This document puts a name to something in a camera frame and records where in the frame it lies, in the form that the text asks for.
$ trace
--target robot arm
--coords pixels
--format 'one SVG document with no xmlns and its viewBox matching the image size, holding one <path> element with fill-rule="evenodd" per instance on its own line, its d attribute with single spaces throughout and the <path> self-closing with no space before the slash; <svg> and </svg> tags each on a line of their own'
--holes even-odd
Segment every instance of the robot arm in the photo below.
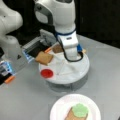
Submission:
<svg viewBox="0 0 120 120">
<path fill-rule="evenodd" d="M 55 26 L 56 38 L 65 57 L 68 61 L 77 61 L 79 42 L 74 22 L 74 0 L 35 0 L 35 15 L 40 22 Z"/>
<path fill-rule="evenodd" d="M 8 8 L 3 0 L 0 0 L 0 36 L 4 36 L 20 28 L 23 24 L 21 15 Z"/>
<path fill-rule="evenodd" d="M 22 24 L 21 15 L 8 8 L 3 0 L 0 0 L 0 47 L 4 51 L 5 60 L 12 62 L 12 67 L 16 72 L 26 62 L 26 58 L 22 53 L 18 40 L 6 34 L 17 30 Z"/>
</svg>

